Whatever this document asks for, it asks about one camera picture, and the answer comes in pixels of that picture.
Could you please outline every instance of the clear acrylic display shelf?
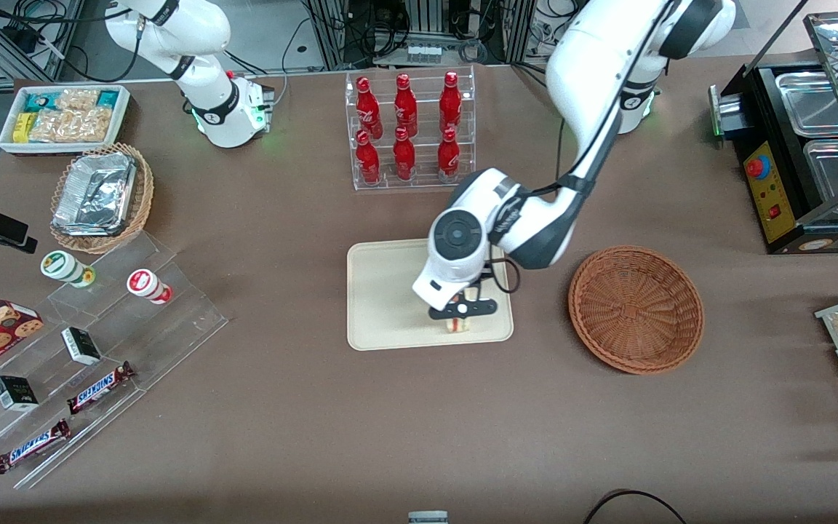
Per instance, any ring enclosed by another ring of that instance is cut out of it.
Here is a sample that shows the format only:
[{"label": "clear acrylic display shelf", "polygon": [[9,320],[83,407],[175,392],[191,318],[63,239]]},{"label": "clear acrylic display shelf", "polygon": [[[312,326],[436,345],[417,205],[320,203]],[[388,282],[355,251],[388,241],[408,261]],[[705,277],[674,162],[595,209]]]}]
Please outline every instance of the clear acrylic display shelf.
[{"label": "clear acrylic display shelf", "polygon": [[[456,142],[461,148],[458,158],[458,176],[455,182],[443,183],[439,179],[439,143],[442,131],[439,129],[439,97],[445,86],[445,73],[455,71],[458,74],[458,90],[461,92],[461,122],[457,129]],[[404,182],[396,176],[396,163],[393,159],[393,144],[396,142],[396,113],[393,100],[396,99],[396,73],[375,69],[348,73],[345,87],[345,110],[348,119],[348,147],[351,150],[351,173],[355,189],[394,189],[394,188],[433,188],[434,186],[456,186],[476,166],[476,119],[474,108],[475,86],[474,69],[471,67],[419,67],[410,69],[410,86],[416,95],[419,112],[419,133],[412,137],[416,150],[416,173],[412,181]],[[383,124],[383,137],[374,140],[373,145],[380,156],[380,183],[368,186],[360,176],[358,158],[355,150],[355,133],[360,129],[358,120],[358,90],[355,80],[366,76],[370,80],[370,89],[380,104],[380,120]]]},{"label": "clear acrylic display shelf", "polygon": [[[3,481],[32,488],[227,324],[173,258],[172,251],[140,232],[92,264],[92,285],[60,286],[36,306],[44,327],[0,358],[0,375],[27,378],[40,405],[20,413],[0,404],[0,454],[19,448],[61,418],[66,418],[73,437],[21,461],[2,475]],[[173,298],[156,305],[127,292],[126,278],[139,268],[156,273],[173,289]],[[70,325],[89,331],[103,356],[99,364],[83,365],[70,358],[60,336]],[[137,375],[82,412],[70,414],[67,399],[125,361]]]}]

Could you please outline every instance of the aluminum foil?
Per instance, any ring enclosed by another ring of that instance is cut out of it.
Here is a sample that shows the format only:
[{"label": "aluminum foil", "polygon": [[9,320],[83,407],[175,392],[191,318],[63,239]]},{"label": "aluminum foil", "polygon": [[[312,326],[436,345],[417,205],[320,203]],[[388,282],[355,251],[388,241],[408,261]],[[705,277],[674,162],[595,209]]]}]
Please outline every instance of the aluminum foil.
[{"label": "aluminum foil", "polygon": [[137,162],[124,153],[74,160],[51,225],[71,236],[116,236],[125,229]]}]

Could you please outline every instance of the green and white container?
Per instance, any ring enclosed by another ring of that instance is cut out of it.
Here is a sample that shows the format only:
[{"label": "green and white container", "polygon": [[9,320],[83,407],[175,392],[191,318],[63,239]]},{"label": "green and white container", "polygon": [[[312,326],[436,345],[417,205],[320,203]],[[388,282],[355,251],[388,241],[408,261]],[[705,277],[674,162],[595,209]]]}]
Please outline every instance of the green and white container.
[{"label": "green and white container", "polygon": [[76,260],[66,251],[52,251],[41,260],[41,272],[44,276],[67,282],[73,287],[86,287],[96,282],[96,271]]}]

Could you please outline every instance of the red button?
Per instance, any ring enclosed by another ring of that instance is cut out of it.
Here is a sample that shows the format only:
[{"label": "red button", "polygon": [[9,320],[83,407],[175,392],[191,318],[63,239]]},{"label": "red button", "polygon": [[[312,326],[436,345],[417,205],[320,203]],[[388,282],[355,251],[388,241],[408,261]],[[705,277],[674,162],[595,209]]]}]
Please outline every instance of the red button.
[{"label": "red button", "polygon": [[765,164],[762,163],[762,160],[752,159],[746,164],[746,175],[752,178],[761,175],[763,170],[765,170]]}]

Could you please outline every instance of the yellow control panel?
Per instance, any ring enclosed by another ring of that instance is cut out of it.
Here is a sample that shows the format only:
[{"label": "yellow control panel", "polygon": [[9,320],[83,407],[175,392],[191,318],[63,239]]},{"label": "yellow control panel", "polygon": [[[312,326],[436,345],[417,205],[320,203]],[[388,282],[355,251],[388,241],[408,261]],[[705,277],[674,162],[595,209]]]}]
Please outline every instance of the yellow control panel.
[{"label": "yellow control panel", "polygon": [[763,143],[742,164],[749,180],[749,190],[755,200],[759,222],[768,242],[777,241],[794,229],[794,212],[784,192],[781,177],[775,169],[775,158],[768,142]]}]

